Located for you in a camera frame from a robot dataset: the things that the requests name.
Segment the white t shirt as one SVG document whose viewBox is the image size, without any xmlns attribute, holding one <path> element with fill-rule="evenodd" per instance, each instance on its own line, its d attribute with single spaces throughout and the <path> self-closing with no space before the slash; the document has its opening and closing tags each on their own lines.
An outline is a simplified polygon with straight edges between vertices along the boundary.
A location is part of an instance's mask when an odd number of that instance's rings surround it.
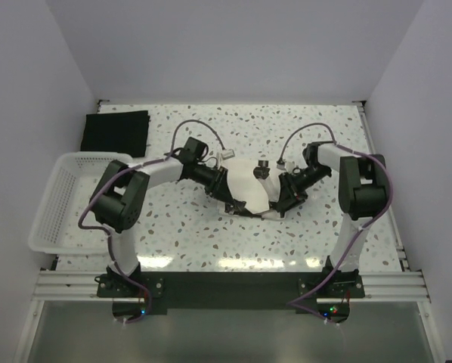
<svg viewBox="0 0 452 363">
<path fill-rule="evenodd" d="M 265 165 L 266 179 L 256 178 L 254 170 Z M 220 166 L 226 168 L 228 188 L 235 200 L 244 202 L 247 212 L 263 219 L 281 220 L 283 217 L 270 206 L 280 198 L 280 175 L 284 173 L 270 160 L 247 160 L 237 157 L 222 160 Z"/>
</svg>

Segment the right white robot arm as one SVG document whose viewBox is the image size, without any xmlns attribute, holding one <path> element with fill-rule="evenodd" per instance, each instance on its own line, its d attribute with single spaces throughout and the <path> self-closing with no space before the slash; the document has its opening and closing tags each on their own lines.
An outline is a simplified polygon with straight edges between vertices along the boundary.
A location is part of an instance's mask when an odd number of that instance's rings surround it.
<svg viewBox="0 0 452 363">
<path fill-rule="evenodd" d="M 333 172 L 338 173 L 338 201 L 343 212 L 338 240 L 327 257 L 329 274 L 321 278 L 322 291 L 337 297 L 348 287 L 344 274 L 359 269 L 360 255 L 370 226 L 392 204 L 392 180 L 385 157 L 364 154 L 331 141 L 308 144 L 302 152 L 306 167 L 280 175 L 280 196 L 271 205 L 282 216 L 307 199 L 307 189 Z"/>
</svg>

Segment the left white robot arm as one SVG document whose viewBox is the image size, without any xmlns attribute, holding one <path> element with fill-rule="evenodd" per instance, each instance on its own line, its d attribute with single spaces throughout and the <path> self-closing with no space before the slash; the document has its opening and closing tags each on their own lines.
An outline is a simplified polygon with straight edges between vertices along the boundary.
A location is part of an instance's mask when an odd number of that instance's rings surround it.
<svg viewBox="0 0 452 363">
<path fill-rule="evenodd" d="M 79 227 L 105 233 L 110 257 L 107 271 L 116 275 L 113 286 L 123 296 L 134 296 L 141 287 L 141 265 L 135 252 L 132 229 L 141 214 L 148 190 L 189 179 L 202 185 L 211 198 L 237 205 L 228 187 L 228 171 L 203 163 L 207 150 L 207 144 L 189 138 L 183 147 L 172 150 L 163 159 L 137 166 L 114 160 L 105 169 L 83 213 L 93 213 L 98 225 L 84 225 L 85 217 L 81 216 Z"/>
</svg>

